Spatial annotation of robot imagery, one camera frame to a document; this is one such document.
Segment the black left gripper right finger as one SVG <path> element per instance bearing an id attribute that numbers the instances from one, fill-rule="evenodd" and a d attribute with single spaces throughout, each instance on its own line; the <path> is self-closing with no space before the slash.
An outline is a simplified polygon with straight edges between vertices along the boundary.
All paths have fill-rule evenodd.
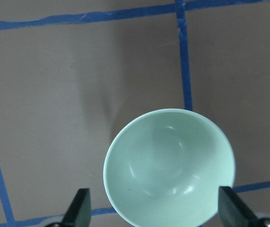
<path id="1" fill-rule="evenodd" d="M 258 218 L 229 186 L 218 189 L 218 215 L 224 227 L 262 227 Z"/>

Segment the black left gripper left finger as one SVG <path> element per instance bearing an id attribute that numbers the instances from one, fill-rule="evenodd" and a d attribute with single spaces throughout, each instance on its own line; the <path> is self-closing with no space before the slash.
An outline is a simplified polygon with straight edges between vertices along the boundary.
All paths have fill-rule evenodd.
<path id="1" fill-rule="evenodd" d="M 62 221 L 62 227 L 88 227 L 91 221 L 90 189 L 78 189 Z"/>

